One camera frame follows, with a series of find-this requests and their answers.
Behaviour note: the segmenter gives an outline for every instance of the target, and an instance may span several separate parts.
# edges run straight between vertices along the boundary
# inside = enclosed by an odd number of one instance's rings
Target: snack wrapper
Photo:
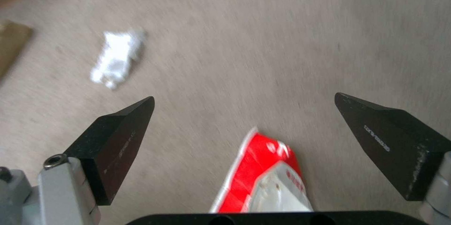
[[[311,212],[295,153],[253,128],[210,213]]]

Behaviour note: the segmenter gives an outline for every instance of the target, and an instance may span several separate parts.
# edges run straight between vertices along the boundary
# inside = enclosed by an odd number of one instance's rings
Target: beige carpet
[[[0,18],[34,38],[0,85],[0,164],[33,183],[98,116],[152,95],[140,152],[102,224],[207,212],[247,131],[296,151],[317,210],[416,215],[334,105],[345,92],[451,137],[450,0],[21,0]],[[89,81],[103,31],[143,27],[111,92]]]

